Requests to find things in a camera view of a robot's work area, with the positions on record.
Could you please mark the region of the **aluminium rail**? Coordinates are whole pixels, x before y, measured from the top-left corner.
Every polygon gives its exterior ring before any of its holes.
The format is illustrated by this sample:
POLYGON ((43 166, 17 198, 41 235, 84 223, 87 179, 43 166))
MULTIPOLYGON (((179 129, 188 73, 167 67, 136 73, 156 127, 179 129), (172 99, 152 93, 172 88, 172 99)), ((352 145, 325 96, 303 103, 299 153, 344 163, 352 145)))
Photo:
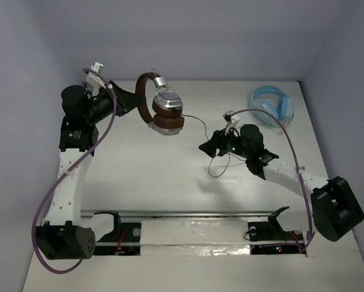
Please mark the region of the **aluminium rail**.
POLYGON ((141 224, 140 241, 129 242, 133 232, 126 231, 124 245, 141 246, 218 246, 248 244, 244 234, 250 221, 267 221, 269 212, 183 212, 120 211, 123 223, 141 224))

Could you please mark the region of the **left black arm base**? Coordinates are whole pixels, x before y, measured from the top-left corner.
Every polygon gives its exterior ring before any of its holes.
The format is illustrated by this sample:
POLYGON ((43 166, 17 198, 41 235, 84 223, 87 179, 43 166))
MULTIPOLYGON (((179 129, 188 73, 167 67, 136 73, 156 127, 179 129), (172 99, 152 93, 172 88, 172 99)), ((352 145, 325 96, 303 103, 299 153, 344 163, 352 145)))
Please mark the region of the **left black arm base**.
POLYGON ((92 217, 97 242, 116 242, 122 234, 122 223, 117 211, 100 211, 92 217))

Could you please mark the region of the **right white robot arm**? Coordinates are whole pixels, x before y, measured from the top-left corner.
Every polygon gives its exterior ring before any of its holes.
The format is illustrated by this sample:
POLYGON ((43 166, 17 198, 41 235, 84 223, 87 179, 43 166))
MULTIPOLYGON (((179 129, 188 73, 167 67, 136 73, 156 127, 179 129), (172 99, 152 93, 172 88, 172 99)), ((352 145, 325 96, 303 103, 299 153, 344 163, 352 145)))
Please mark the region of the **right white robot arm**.
POLYGON ((245 124, 238 131, 216 130, 198 148, 211 158, 229 153, 240 156, 253 175, 301 196, 306 207, 307 240, 318 232, 336 242, 364 220, 347 180, 319 177, 302 171, 298 163, 287 163, 265 148, 256 125, 245 124))

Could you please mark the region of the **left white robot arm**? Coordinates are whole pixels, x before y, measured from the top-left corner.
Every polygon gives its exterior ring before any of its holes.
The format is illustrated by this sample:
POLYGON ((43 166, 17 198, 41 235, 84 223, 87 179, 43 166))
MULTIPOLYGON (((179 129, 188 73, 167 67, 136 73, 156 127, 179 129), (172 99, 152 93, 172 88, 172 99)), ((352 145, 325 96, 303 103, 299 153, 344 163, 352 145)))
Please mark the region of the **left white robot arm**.
POLYGON ((122 234, 117 212, 98 211, 81 218, 81 201, 95 147, 102 140, 96 124, 108 116, 124 116, 145 102, 143 96, 110 82, 95 97, 81 85, 61 92, 64 117, 60 134, 59 183, 41 225, 35 228, 36 247, 49 260, 90 259, 96 242, 122 234))

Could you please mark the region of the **light blue headphones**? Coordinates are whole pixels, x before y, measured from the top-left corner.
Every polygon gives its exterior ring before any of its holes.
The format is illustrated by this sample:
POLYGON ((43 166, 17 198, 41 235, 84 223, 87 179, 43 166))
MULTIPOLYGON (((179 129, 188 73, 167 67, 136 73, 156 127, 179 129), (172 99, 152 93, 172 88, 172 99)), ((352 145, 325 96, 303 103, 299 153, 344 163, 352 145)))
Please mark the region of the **light blue headphones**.
POLYGON ((294 118, 292 99, 276 86, 261 86, 250 96, 249 107, 263 110, 274 116, 284 127, 294 118))

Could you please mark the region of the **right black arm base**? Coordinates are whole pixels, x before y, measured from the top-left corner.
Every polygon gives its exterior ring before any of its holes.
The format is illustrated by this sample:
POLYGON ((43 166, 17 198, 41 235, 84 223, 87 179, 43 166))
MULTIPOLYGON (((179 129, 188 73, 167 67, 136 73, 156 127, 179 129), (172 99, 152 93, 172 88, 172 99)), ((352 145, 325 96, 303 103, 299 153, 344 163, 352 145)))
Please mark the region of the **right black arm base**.
POLYGON ((287 210, 289 206, 284 206, 272 212, 267 221, 253 221, 248 223, 248 230, 244 233, 244 238, 250 242, 261 241, 284 241, 285 232, 277 221, 280 213, 287 210))

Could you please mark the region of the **brown silver headphones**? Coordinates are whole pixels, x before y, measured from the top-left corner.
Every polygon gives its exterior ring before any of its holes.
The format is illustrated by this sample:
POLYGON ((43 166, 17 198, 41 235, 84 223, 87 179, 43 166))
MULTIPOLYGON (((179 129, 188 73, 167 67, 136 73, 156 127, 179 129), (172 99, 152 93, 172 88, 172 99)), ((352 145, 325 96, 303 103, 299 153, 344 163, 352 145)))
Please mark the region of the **brown silver headphones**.
POLYGON ((185 119, 182 117, 183 102, 174 88, 170 87, 166 79, 155 69, 142 73, 135 86, 135 94, 143 97, 143 102, 137 107, 140 117, 149 128, 163 136, 179 134, 185 119), (152 101, 155 115, 151 115, 146 102, 146 83, 151 80, 156 87, 156 95, 152 101))

